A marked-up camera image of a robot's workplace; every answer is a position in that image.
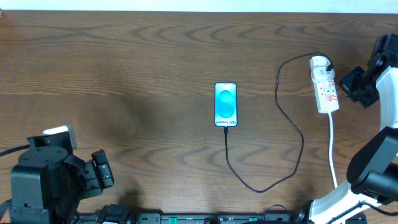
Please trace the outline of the blue smartphone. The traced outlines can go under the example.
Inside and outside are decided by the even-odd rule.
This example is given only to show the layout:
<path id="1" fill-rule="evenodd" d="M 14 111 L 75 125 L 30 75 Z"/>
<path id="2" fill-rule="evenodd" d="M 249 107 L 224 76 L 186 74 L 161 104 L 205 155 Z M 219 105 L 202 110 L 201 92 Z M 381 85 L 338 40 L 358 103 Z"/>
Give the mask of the blue smartphone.
<path id="1" fill-rule="evenodd" d="M 236 83 L 215 83 L 215 126 L 238 125 Z"/>

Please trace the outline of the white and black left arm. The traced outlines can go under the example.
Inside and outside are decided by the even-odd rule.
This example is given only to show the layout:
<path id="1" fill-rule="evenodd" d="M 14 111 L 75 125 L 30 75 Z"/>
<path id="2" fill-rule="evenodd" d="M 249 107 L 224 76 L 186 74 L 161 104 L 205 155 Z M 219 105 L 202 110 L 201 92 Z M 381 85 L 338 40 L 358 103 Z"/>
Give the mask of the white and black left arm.
<path id="1" fill-rule="evenodd" d="M 76 155 L 74 132 L 68 126 L 27 138 L 11 170 L 11 223 L 81 223 L 80 201 L 99 196 L 114 185 L 105 152 L 84 161 Z"/>

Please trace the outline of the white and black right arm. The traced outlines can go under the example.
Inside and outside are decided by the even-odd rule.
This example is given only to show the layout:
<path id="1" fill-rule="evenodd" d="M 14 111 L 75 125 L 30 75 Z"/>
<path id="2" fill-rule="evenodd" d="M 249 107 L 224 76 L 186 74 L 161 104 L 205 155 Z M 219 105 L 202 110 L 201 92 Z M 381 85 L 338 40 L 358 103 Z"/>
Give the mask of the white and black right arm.
<path id="1" fill-rule="evenodd" d="M 397 35 L 377 39 L 367 67 L 356 67 L 339 85 L 365 108 L 380 102 L 380 131 L 353 156 L 346 180 L 301 210 L 299 223 L 344 223 L 368 208 L 397 216 L 379 208 L 397 201 Z"/>

